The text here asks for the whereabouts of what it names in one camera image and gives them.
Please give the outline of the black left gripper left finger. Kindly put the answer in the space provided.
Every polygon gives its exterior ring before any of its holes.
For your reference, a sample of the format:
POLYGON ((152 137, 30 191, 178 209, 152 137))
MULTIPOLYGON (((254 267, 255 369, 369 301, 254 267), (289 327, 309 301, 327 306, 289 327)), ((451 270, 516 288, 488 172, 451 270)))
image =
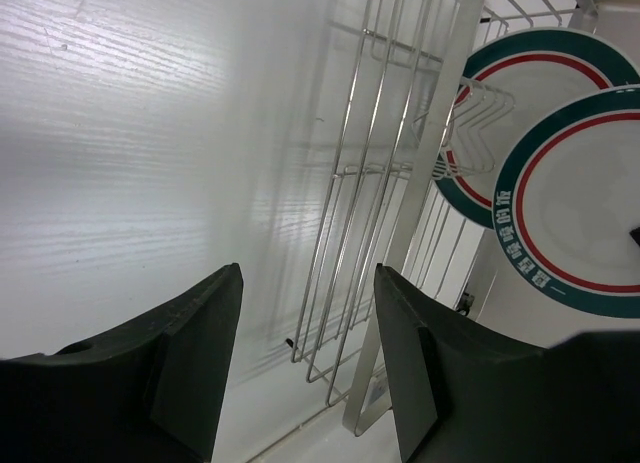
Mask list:
POLYGON ((226 265, 60 351, 1 363, 5 462, 208 462, 243 296, 226 265))

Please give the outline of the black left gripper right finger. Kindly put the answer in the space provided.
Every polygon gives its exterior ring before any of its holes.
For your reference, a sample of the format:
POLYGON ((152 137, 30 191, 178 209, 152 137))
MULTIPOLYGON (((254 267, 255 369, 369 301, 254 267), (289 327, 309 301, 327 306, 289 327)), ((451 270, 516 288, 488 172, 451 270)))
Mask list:
POLYGON ((639 334, 524 343, 428 297, 393 268, 376 315, 405 462, 635 462, 639 334))

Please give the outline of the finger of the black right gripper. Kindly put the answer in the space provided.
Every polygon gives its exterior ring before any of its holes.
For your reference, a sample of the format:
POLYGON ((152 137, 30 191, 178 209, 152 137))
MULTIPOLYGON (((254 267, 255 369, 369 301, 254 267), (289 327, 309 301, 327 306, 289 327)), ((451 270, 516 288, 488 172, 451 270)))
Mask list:
POLYGON ((633 228, 629 231, 629 236, 636 243, 637 246, 640 246, 640 227, 633 228))

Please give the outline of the green red rimmed plate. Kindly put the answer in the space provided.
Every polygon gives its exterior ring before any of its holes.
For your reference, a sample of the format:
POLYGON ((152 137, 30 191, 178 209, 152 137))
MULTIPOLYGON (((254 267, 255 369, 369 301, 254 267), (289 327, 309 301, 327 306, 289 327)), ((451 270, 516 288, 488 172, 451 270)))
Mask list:
POLYGON ((556 108, 600 90, 636 84, 639 67, 592 34, 533 28, 471 54, 434 168, 442 196, 490 229, 494 185, 520 137, 556 108))
POLYGON ((506 259, 539 293, 638 318, 638 86, 578 98, 527 130, 496 178, 492 221, 506 259))

